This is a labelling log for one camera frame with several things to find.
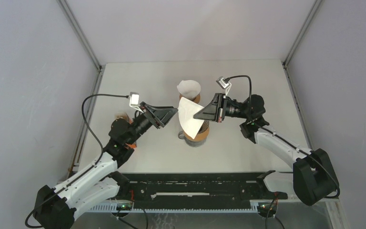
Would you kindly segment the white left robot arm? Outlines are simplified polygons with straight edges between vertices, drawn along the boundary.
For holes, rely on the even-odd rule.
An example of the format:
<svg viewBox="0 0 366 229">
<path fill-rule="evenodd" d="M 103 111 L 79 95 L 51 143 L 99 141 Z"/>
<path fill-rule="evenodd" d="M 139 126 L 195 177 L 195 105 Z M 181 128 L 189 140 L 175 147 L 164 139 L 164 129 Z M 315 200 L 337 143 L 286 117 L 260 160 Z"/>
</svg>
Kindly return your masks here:
<svg viewBox="0 0 366 229">
<path fill-rule="evenodd" d="M 134 152 L 132 145 L 152 126 L 165 127 L 178 112 L 172 106 L 140 103 L 142 114 L 133 120 L 117 118 L 110 140 L 101 154 L 85 168 L 54 187 L 43 186 L 37 194 L 33 217 L 44 229 L 69 229 L 83 213 L 98 203 L 130 193 L 128 179 L 118 169 Z"/>
</svg>

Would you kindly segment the orange coffee filter box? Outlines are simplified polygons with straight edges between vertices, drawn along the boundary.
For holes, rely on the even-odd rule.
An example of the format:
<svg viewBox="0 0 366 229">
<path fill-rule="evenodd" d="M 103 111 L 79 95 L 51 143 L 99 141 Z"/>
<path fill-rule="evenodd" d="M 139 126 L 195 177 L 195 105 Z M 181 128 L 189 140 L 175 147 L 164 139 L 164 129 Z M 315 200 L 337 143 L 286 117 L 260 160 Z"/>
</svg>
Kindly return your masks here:
<svg viewBox="0 0 366 229">
<path fill-rule="evenodd" d="M 124 119 L 124 120 L 126 120 L 128 123 L 132 123 L 132 119 L 128 116 L 128 114 L 127 113 L 119 113 L 119 114 L 116 114 L 115 115 L 115 120 L 117 120 L 117 119 Z M 134 143 L 132 143 L 132 144 L 127 144 L 127 146 L 128 147 L 130 147 L 130 148 L 133 148 L 133 149 L 135 149 L 136 147 L 137 147 L 137 143 L 136 142 L 134 142 Z"/>
</svg>

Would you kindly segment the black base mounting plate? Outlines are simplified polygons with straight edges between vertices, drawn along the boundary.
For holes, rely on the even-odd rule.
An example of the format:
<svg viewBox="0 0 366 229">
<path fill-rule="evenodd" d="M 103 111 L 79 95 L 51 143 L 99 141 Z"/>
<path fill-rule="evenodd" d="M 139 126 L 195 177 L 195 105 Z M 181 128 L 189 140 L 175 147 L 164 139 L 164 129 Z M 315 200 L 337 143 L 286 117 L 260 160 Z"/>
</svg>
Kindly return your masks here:
<svg viewBox="0 0 366 229">
<path fill-rule="evenodd" d="M 261 182 L 261 172 L 242 173 L 125 173 L 126 188 L 112 200 L 132 200 L 153 210 L 242 210 L 253 200 L 276 194 Z"/>
</svg>

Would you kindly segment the aluminium frame rail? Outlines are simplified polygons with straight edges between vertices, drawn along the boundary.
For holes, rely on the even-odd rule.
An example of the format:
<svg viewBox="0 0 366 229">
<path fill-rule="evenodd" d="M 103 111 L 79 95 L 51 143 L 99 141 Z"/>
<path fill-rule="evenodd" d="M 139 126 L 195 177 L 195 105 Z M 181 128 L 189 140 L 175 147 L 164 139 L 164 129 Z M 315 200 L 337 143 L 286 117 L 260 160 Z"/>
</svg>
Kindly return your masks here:
<svg viewBox="0 0 366 229">
<path fill-rule="evenodd" d="M 90 58 L 91 62 L 93 63 L 95 69 L 97 71 L 102 70 L 102 65 L 100 64 L 90 42 L 88 41 L 85 33 L 82 30 L 82 27 L 80 26 L 75 14 L 73 13 L 69 3 L 67 0 L 57 0 L 57 3 L 61 10 L 63 11 L 63 14 L 67 18 L 71 28 L 73 29 L 76 37 L 78 38 L 80 44 L 82 45 L 83 49 L 85 50 L 86 54 Z"/>
</svg>

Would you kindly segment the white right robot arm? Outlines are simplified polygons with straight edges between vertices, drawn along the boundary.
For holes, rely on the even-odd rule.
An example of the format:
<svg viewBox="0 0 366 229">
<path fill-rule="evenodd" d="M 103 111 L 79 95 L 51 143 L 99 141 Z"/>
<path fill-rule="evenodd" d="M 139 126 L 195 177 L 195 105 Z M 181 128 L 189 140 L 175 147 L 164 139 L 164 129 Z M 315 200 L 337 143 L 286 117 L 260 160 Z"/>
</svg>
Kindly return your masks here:
<svg viewBox="0 0 366 229">
<path fill-rule="evenodd" d="M 281 136 L 264 118 L 264 99 L 253 94 L 244 102 L 216 93 L 212 101 L 194 114 L 194 119 L 222 122 L 226 117 L 242 118 L 240 130 L 244 138 L 269 150 L 291 169 L 291 173 L 269 171 L 256 185 L 261 198 L 275 192 L 295 194 L 311 206 L 323 198 L 337 198 L 340 185 L 328 153 L 312 150 Z"/>
</svg>

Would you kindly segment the white paper coffee filter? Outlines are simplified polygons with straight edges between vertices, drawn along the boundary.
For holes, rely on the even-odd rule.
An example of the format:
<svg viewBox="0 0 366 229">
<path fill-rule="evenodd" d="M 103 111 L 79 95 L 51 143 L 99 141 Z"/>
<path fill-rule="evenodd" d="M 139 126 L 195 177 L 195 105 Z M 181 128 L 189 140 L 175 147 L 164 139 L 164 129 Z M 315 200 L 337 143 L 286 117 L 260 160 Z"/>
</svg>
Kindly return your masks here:
<svg viewBox="0 0 366 229">
<path fill-rule="evenodd" d="M 200 94 L 201 86 L 194 80 L 182 80 L 177 85 L 177 90 L 182 97 L 193 100 Z"/>
</svg>

